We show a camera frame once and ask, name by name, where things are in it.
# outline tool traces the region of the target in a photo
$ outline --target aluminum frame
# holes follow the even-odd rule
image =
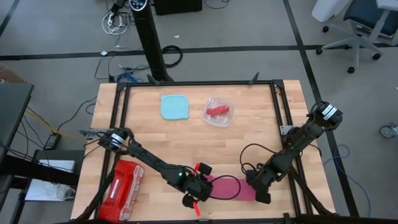
[[[159,86],[201,86],[201,85],[249,85],[248,80],[241,80],[241,81],[199,81],[199,82],[161,82]],[[289,110],[289,102],[287,101],[287,96],[285,92],[285,86],[283,80],[258,80],[255,81],[253,85],[269,85],[271,89],[272,101],[274,104],[275,115],[277,118],[278,126],[284,125],[282,120],[282,115],[280,113],[280,106],[277,99],[277,89],[280,90],[280,96],[282,98],[282,104],[284,107],[285,115],[287,118],[287,125],[293,125],[292,116]],[[113,103],[113,110],[111,115],[111,122],[109,124],[109,128],[114,128],[116,123],[116,115],[118,113],[118,104],[120,101],[121,90],[124,91],[124,100],[123,100],[123,107],[121,113],[121,122],[119,124],[120,127],[124,127],[126,122],[126,115],[127,115],[127,105],[129,102],[129,93],[131,87],[142,87],[142,86],[155,86],[153,83],[117,83],[116,85],[116,94],[114,97]],[[101,171],[101,180],[99,186],[101,187],[106,178],[108,173],[109,167],[109,159],[110,159],[110,151],[105,151],[104,154],[104,161],[103,161],[103,168]],[[303,171],[303,165],[301,158],[298,156],[296,159],[296,165],[298,169],[299,176],[305,181],[305,174]],[[295,185],[295,181],[292,176],[289,175],[289,186],[290,192],[292,194],[292,201],[294,206],[295,215],[300,215],[302,213],[302,209],[300,208],[299,204],[299,197],[297,194],[297,189]],[[306,212],[307,214],[313,214],[312,206],[307,198],[306,195],[303,194]],[[98,210],[102,204],[102,199],[97,204],[97,209],[95,210],[95,218],[98,218]],[[230,219],[230,220],[165,220],[165,221],[147,221],[147,222],[126,222],[126,223],[195,223],[195,222],[212,222],[212,223],[293,223],[292,218],[288,216],[288,214],[284,214],[284,218],[257,218],[257,219]]]

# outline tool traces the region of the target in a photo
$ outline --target floor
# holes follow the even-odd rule
[[[223,4],[219,0],[207,1],[216,7]],[[350,75],[346,73],[352,65],[350,50],[324,50],[322,55],[314,51],[314,45],[342,38],[332,29],[324,34],[321,30],[325,24],[331,22],[349,29],[349,24],[342,21],[344,12],[320,23],[311,16],[315,0],[241,3],[232,0],[220,10],[204,5],[196,13],[154,16],[161,46],[172,44],[187,49],[181,64],[168,69],[169,74],[178,81],[248,80],[256,72],[264,80],[300,80],[308,107],[321,96],[344,112],[344,121],[334,136],[337,144],[351,149],[343,164],[347,174],[368,193],[371,217],[398,219],[398,139],[384,139],[379,134],[380,126],[396,120],[398,105],[392,102],[398,100],[398,49],[382,48],[385,55],[377,62],[371,59],[371,52],[361,50],[361,68]],[[100,26],[106,11],[105,0],[1,1],[0,63],[35,85],[29,106],[55,127],[70,118],[80,103],[94,97],[99,84],[106,82],[94,78],[99,52],[115,50],[117,39],[105,34]],[[135,27],[121,36],[119,45],[141,47]],[[166,62],[176,58],[175,54],[165,55]],[[122,73],[119,64],[135,67],[145,63],[143,55],[118,56],[112,60],[110,73]],[[106,77],[106,69],[107,63],[101,63],[97,76]],[[30,116],[27,119],[45,141],[49,130]],[[77,135],[78,130],[90,127],[90,121],[91,115],[82,109],[61,131]],[[37,140],[31,130],[28,136]],[[318,144],[326,161],[331,157],[326,136]],[[24,152],[25,138],[17,134],[12,147]],[[38,147],[30,143],[29,154],[35,149]],[[82,146],[79,140],[63,138],[59,149]],[[345,155],[346,150],[341,148],[340,153]],[[333,163],[325,165],[325,172],[336,211],[349,215]],[[350,186],[359,214],[366,217],[368,203],[364,192],[352,181]],[[18,193],[10,191],[0,213],[5,223],[9,222]],[[20,223],[65,222],[72,205],[29,202]]]

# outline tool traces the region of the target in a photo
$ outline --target pink towel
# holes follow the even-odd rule
[[[209,181],[215,179],[212,175],[207,176]],[[233,200],[240,201],[255,201],[256,200],[256,192],[254,189],[246,183],[246,179],[238,179],[241,184],[241,192],[239,195]],[[213,182],[213,191],[211,192],[212,197],[218,198],[230,198],[239,190],[239,184],[235,179],[230,177],[222,177]]]

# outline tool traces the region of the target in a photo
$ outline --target yellow cable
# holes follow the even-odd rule
[[[46,125],[47,127],[49,127],[53,133],[60,134],[60,135],[62,135],[62,136],[64,136],[64,137],[66,137],[66,138],[78,139],[78,140],[81,140],[82,142],[87,142],[87,139],[79,138],[79,137],[72,136],[72,135],[67,134],[67,133],[62,133],[62,132],[60,132],[60,131],[57,131],[56,129],[54,129],[53,127],[51,127],[51,125],[48,124],[48,122],[46,122],[45,120],[43,120],[41,117],[37,116],[36,114],[30,112],[29,110],[25,110],[25,112],[28,113],[28,114],[30,114],[30,115],[32,115],[33,117],[37,118],[37,119],[38,119],[39,121],[41,121],[42,123],[44,123],[44,125]]]

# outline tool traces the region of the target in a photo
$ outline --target wooden table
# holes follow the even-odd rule
[[[287,80],[284,81],[284,85],[294,125],[301,125],[307,120],[305,117],[307,106],[300,82]],[[116,84],[100,86],[92,128],[109,128],[115,92]],[[188,119],[167,121],[161,118],[160,96],[171,94],[187,96],[190,110]],[[234,103],[234,118],[230,127],[217,128],[204,122],[202,109],[208,98],[212,96],[227,98]],[[119,109],[122,107],[123,98],[124,93],[121,93]],[[120,117],[121,110],[118,110],[116,126],[119,125]],[[127,128],[133,130],[136,141],[164,161],[188,166],[204,162],[212,166],[214,176],[230,174],[243,179],[239,154],[243,147],[250,143],[256,142],[275,151],[281,150],[279,127],[269,85],[132,87],[125,124]],[[86,152],[94,147],[96,146],[88,146]],[[243,161],[257,164],[265,162],[270,156],[271,153],[254,146],[246,150]],[[85,158],[72,218],[76,218],[84,211],[98,190],[103,158],[103,148],[97,149]],[[137,161],[129,156],[123,156],[122,159]],[[334,212],[318,151],[309,146],[304,150],[302,162],[308,186],[324,206]],[[183,194],[167,185],[156,171],[145,165],[144,168],[145,174],[131,220],[198,219],[192,209],[182,205]],[[201,202],[199,203],[202,213],[200,218],[280,218],[283,213],[290,213],[290,216],[294,217],[288,178],[273,183],[269,192],[272,202],[268,205],[258,202],[213,199]],[[304,211],[301,191],[298,190],[298,194],[302,211]]]

